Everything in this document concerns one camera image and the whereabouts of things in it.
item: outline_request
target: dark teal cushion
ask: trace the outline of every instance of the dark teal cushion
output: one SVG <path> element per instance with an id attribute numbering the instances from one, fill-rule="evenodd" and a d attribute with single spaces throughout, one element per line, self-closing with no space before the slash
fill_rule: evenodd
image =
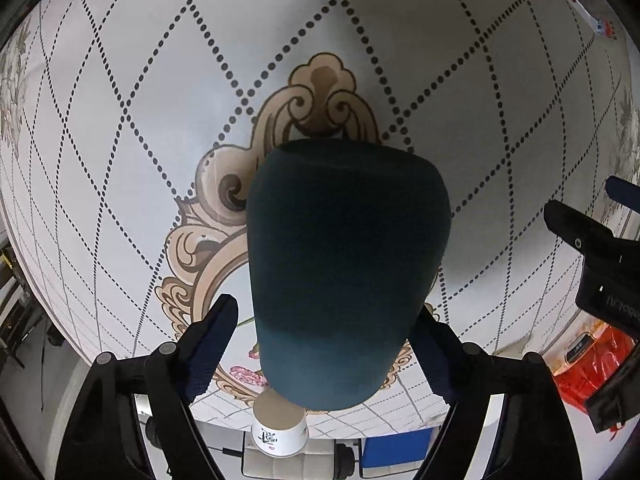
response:
<path id="1" fill-rule="evenodd" d="M 348 140 L 269 154 L 247 200 L 260 364 L 283 397 L 340 410 L 372 396 L 407 340 L 447 244 L 433 164 Z"/>

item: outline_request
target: screw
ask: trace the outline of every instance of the screw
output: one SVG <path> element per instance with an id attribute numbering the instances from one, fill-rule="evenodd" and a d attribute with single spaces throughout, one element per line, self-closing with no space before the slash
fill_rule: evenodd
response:
<path id="1" fill-rule="evenodd" d="M 168 341 L 160 345 L 160 353 L 162 355 L 171 355 L 177 348 L 178 347 L 175 345 L 175 343 Z"/>
<path id="2" fill-rule="evenodd" d="M 462 343 L 462 349 L 465 351 L 467 355 L 480 355 L 482 349 L 471 341 L 467 341 L 466 343 Z"/>
<path id="3" fill-rule="evenodd" d="M 111 361 L 111 354 L 109 352 L 102 352 L 97 358 L 95 358 L 95 362 L 99 365 L 105 365 L 109 361 Z"/>
<path id="4" fill-rule="evenodd" d="M 535 352 L 527 352 L 527 354 L 525 355 L 525 359 L 530 363 L 534 363 L 537 365 L 545 364 L 545 360 L 542 358 L 542 356 Z"/>

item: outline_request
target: patterned tablecloth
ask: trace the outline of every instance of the patterned tablecloth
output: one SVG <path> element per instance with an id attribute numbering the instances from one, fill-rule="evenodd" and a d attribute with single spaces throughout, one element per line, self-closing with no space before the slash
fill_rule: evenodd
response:
<path id="1" fill-rule="evenodd" d="M 436 164 L 453 220 L 426 301 L 489 352 L 540 350 L 575 311 L 580 259 L 545 202 L 619 231 L 604 180 L 638 178 L 624 36 L 565 0 L 42 0 L 0 72 L 2 214 L 43 304 L 92 360 L 149 352 L 233 294 L 241 322 L 191 409 L 238 429 L 267 383 L 244 198 L 274 146 L 345 136 Z M 368 401 L 308 420 L 371 436 L 446 409 L 405 345 Z"/>

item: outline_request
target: orange plastic bag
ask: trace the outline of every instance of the orange plastic bag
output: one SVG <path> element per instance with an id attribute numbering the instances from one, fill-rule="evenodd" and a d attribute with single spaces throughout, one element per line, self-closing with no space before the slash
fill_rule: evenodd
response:
<path id="1" fill-rule="evenodd" d="M 554 377 L 562 400 L 587 413 L 584 401 L 613 375 L 633 348 L 634 342 L 628 335 L 607 327 L 571 368 Z"/>

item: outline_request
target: dotted diamond pattern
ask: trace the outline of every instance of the dotted diamond pattern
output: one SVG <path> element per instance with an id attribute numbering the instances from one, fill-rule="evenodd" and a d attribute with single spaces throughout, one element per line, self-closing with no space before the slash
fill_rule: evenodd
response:
<path id="1" fill-rule="evenodd" d="M 170 275 L 174 199 L 194 195 L 212 145 L 248 145 L 265 99 L 318 52 L 354 73 L 385 144 L 443 174 L 452 237 L 428 298 L 441 319 L 488 351 L 527 334 L 540 350 L 575 312 L 580 259 L 546 232 L 542 206 L 603 211 L 602 139 L 616 136 L 628 68 L 619 40 L 594 37 L 564 0 L 42 0 L 29 30 L 2 208 L 88 360 L 172 337 L 153 290 Z M 363 404 L 308 421 L 316 437 L 373 436 L 446 409 L 412 360 Z M 191 410 L 251 424 L 215 384 Z"/>

